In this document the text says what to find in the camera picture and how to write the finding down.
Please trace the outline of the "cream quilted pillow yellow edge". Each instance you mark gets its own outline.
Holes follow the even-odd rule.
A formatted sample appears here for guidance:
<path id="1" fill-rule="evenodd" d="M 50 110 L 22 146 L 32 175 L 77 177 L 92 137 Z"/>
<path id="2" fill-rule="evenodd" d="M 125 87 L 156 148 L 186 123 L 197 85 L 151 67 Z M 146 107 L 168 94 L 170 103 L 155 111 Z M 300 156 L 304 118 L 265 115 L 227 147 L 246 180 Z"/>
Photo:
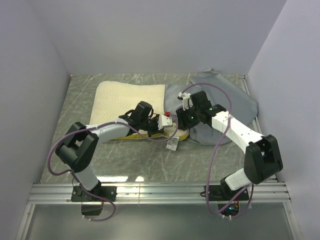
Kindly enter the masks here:
<path id="1" fill-rule="evenodd" d="M 89 128 L 99 126 L 104 123 L 114 122 L 119 116 L 124 115 L 129 110 L 134 110 L 140 101 L 149 103 L 154 114 L 163 114 L 165 111 L 165 84 L 157 85 L 133 85 L 116 81 L 101 82 L 95 93 L 93 108 L 91 112 Z M 173 127 L 165 128 L 162 133 L 151 135 L 152 139 L 165 137 L 168 138 L 174 133 L 176 124 Z M 132 135 L 125 136 L 125 130 L 130 128 L 119 124 L 108 125 L 92 132 L 99 135 L 98 144 L 110 140 L 142 140 L 143 137 L 133 132 Z"/>

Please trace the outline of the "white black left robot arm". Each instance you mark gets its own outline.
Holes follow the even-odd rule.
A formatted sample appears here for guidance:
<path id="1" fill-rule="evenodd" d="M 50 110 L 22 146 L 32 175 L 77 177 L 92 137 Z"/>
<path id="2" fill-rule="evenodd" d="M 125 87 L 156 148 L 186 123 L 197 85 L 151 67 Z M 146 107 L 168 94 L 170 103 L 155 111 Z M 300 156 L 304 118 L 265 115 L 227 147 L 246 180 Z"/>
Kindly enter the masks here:
<path id="1" fill-rule="evenodd" d="M 133 135 L 140 130 L 147 132 L 150 138 L 163 132 L 161 120 L 161 114 L 155 114 L 149 103 L 141 101 L 135 109 L 129 110 L 112 122 L 97 126 L 75 122 L 54 151 L 84 188 L 84 197 L 89 201 L 96 201 L 103 196 L 101 182 L 90 167 L 97 146 Z"/>

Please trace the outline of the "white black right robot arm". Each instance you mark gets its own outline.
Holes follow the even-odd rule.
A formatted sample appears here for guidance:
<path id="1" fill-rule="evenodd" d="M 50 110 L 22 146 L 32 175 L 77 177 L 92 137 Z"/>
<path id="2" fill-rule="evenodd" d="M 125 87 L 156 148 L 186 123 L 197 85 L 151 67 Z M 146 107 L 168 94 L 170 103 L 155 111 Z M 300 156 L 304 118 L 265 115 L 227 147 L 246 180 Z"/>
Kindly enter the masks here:
<path id="1" fill-rule="evenodd" d="M 220 194 L 226 200 L 233 199 L 238 189 L 250 184 L 260 184 L 283 169 L 277 139 L 253 131 L 234 118 L 223 106 L 208 100 L 204 91 L 193 94 L 180 92 L 182 107 L 176 111 L 178 126 L 182 130 L 199 123 L 223 133 L 245 154 L 244 166 L 220 181 Z"/>

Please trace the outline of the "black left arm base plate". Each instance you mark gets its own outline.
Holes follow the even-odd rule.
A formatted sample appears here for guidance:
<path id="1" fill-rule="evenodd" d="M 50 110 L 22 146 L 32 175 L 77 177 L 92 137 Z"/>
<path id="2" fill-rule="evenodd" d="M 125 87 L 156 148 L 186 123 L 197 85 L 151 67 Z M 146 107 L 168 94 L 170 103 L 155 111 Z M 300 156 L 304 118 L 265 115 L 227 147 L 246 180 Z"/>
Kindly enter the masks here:
<path id="1" fill-rule="evenodd" d="M 111 202 L 114 202 L 116 200 L 117 195 L 117 187 L 116 186 L 102 186 L 100 188 L 99 196 L 101 198 L 105 198 Z M 71 194 L 71 202 L 98 202 L 101 201 L 101 199 L 93 197 L 84 190 L 76 185 L 73 187 L 72 194 Z"/>

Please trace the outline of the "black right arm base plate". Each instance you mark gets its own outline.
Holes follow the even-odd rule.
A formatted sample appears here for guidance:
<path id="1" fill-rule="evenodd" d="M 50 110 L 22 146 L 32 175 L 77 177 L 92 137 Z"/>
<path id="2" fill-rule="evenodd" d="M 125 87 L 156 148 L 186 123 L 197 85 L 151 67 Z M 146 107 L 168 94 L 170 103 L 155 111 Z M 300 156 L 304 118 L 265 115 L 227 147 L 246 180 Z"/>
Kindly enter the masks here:
<path id="1" fill-rule="evenodd" d="M 204 186 L 204 191 L 200 193 L 201 197 L 206 197 L 206 186 Z M 237 190 L 230 190 L 228 186 L 224 187 L 221 185 L 209 185 L 208 188 L 208 200 L 209 201 L 230 201 L 237 193 L 240 192 L 241 189 Z M 244 192 L 242 192 L 236 200 L 240 201 L 247 201 L 249 200 L 249 194 L 247 189 L 245 189 Z"/>

